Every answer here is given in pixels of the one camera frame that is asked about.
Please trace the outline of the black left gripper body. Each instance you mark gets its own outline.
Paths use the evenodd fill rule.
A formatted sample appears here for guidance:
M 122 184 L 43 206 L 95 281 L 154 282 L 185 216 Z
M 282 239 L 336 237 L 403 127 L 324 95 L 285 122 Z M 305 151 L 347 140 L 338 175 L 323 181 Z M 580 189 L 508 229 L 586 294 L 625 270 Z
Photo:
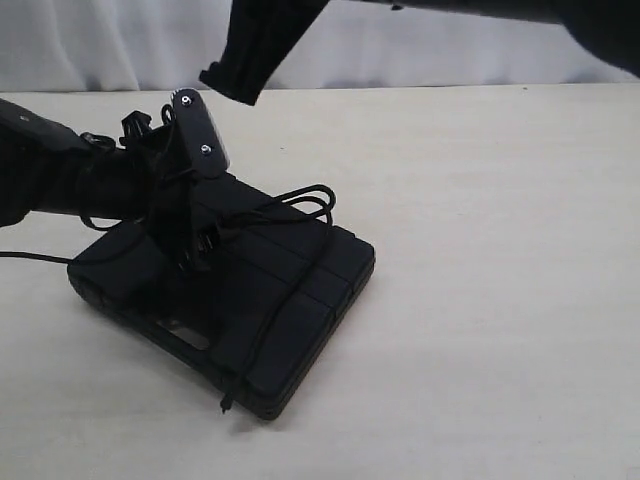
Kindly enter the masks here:
M 192 264 L 192 220 L 205 219 L 197 205 L 197 189 L 209 180 L 184 179 L 169 182 L 168 128 L 153 128 L 151 117 L 133 112 L 122 120 L 121 144 L 129 149 L 139 148 L 150 153 L 152 194 L 149 200 L 149 233 L 163 253 L 183 270 L 206 270 L 207 265 Z

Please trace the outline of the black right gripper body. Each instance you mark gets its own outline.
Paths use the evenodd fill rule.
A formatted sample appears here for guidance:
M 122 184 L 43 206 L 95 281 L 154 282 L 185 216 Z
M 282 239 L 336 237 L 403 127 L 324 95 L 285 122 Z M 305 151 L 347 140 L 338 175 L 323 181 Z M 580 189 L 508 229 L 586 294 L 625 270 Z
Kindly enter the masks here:
M 280 65 L 328 1 L 233 1 L 224 62 Z

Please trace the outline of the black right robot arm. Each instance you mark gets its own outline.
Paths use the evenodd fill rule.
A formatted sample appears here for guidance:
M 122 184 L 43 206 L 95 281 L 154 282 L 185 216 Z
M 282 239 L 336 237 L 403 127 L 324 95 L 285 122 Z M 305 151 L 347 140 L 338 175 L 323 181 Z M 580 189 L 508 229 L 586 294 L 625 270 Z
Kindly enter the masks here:
M 635 1 L 235 1 L 202 84 L 254 104 L 267 88 L 598 80 L 587 55 L 639 73 Z

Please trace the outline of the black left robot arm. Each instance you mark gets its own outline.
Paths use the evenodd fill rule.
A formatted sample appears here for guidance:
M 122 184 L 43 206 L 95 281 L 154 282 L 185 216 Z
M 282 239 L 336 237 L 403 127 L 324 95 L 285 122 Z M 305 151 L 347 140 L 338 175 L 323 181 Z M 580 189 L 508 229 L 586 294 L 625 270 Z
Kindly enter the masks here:
M 200 94 L 173 92 L 152 127 L 144 112 L 122 121 L 118 140 L 73 129 L 7 100 L 1 102 L 1 224 L 39 211 L 136 227 L 111 254 L 73 265 L 101 265 L 154 238 L 173 261 L 200 269 L 215 245 L 216 227 L 198 206 L 197 190 L 229 166 Z

